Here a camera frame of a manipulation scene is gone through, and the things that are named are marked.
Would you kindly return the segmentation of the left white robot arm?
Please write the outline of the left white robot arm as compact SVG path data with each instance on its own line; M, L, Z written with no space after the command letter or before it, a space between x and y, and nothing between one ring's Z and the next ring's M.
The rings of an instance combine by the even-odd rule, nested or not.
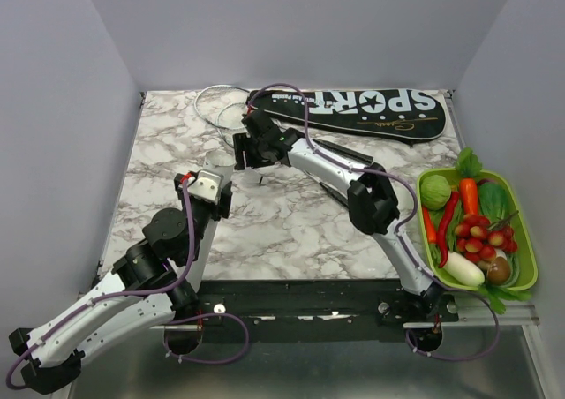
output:
M24 388L48 395L127 337L161 324L189 322L218 222L230 214L231 173L178 174L180 208L158 211L143 238L75 304L37 328L10 336Z

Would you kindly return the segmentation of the white shuttlecock tube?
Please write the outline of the white shuttlecock tube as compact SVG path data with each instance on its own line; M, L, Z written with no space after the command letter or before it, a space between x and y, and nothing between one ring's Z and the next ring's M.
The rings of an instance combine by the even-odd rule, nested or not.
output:
M221 150L215 150L206 153L203 169L208 169L215 173L226 175L231 179L234 165L235 160L231 154ZM191 284L195 292L198 292L200 289L202 276L214 240L217 225L218 221L214 221L213 219L208 223L204 230L204 236L200 241L198 258L193 261L188 276L186 277L186 280Z

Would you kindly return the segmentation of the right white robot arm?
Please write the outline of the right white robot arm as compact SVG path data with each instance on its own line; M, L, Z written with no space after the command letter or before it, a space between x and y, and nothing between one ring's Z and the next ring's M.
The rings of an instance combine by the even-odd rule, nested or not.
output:
M366 165L352 156L340 156L313 142L306 132L283 131L260 109L244 116L245 131L233 135L236 169L258 169L281 164L303 171L337 190L347 201L350 222L372 237L410 294L407 313L418 321L438 311L443 288L420 258L404 229L414 214L402 218L391 182L403 180L373 162Z

